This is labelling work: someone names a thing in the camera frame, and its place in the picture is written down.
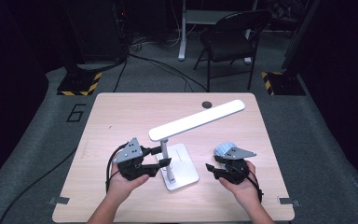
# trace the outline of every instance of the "chair leg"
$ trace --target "chair leg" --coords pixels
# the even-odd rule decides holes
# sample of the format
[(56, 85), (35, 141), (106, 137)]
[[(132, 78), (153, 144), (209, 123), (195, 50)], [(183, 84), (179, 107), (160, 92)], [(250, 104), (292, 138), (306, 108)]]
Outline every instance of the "chair leg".
[(202, 55), (203, 55), (204, 52), (205, 52), (205, 49), (202, 50), (202, 53), (199, 56), (199, 59), (197, 60), (196, 65), (194, 65), (193, 70), (196, 70), (197, 66), (199, 65), (199, 62), (201, 61), (201, 58), (202, 58)]
[(254, 68), (255, 68), (255, 57), (252, 57), (252, 66), (251, 66), (251, 72), (249, 74), (248, 91), (251, 89), (251, 83), (252, 83), (252, 76), (253, 76)]
[(206, 91), (210, 92), (211, 89), (211, 60), (208, 58), (208, 69), (207, 69), (207, 81), (206, 81)]

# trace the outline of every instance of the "desk lamp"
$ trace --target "desk lamp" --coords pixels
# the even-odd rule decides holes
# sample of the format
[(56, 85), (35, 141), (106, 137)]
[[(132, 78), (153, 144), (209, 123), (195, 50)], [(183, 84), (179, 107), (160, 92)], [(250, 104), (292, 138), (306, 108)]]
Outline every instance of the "desk lamp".
[(160, 142), (162, 152), (157, 155), (158, 160), (171, 158), (171, 165), (161, 168), (165, 185), (168, 190), (179, 189), (199, 180), (196, 168), (184, 144), (167, 147), (168, 138), (184, 133), (199, 126), (230, 116), (245, 109), (245, 103), (234, 100), (218, 105), (183, 119), (158, 126), (149, 131), (150, 140)]

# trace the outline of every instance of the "small black round object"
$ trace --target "small black round object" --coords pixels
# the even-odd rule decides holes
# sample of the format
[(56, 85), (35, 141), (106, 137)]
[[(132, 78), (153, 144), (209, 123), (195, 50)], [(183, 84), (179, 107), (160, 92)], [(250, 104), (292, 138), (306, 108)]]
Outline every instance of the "small black round object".
[(204, 107), (205, 109), (209, 109), (212, 107), (212, 103), (209, 101), (204, 101), (202, 102), (202, 107)]

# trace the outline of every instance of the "black chair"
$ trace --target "black chair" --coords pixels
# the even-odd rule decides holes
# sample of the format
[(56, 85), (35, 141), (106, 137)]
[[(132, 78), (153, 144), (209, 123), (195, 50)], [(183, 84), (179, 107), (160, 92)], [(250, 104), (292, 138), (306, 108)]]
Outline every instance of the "black chair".
[[(208, 61), (207, 91), (210, 91), (210, 79), (214, 78), (211, 77), (211, 62), (220, 63), (231, 61), (230, 64), (233, 64), (235, 60), (243, 60), (244, 58), (251, 58), (252, 60), (250, 71), (245, 71), (246, 73), (250, 72), (247, 90), (251, 89), (258, 39), (260, 32), (266, 27), (270, 19), (271, 13), (264, 9), (237, 12), (225, 16), (225, 18), (219, 20), (211, 29), (200, 35), (203, 50), (193, 69), (195, 70), (197, 68), (199, 62)], [(251, 31), (248, 38), (244, 34), (246, 30)], [(202, 59), (205, 51), (208, 53), (208, 58)]]

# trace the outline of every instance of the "dark background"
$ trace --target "dark background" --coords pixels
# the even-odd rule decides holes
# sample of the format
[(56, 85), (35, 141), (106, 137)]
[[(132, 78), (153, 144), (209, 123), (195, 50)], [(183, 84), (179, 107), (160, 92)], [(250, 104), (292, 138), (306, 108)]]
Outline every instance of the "dark background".
[[(160, 34), (176, 29), (168, 2), (136, 2), (139, 5), (126, 6), (131, 27), (144, 27), (143, 32), (155, 27), (151, 33)], [(173, 3), (181, 22), (181, 1)], [(251, 6), (225, 1), (222, 8), (218, 0), (206, 3), (204, 9)], [(118, 56), (121, 40), (113, 6), (110, 0), (91, 5), (85, 0), (0, 0), (0, 167), (44, 99), (45, 74), (63, 66), (57, 40), (63, 41), (77, 63), (113, 61)], [(200, 6), (201, 1), (188, 1), (189, 8)], [(358, 1), (321, 1), (310, 27), (302, 29), (308, 31), (296, 37), (301, 44), (291, 49), (296, 57), (289, 63), (297, 65), (326, 124), (358, 170)]]

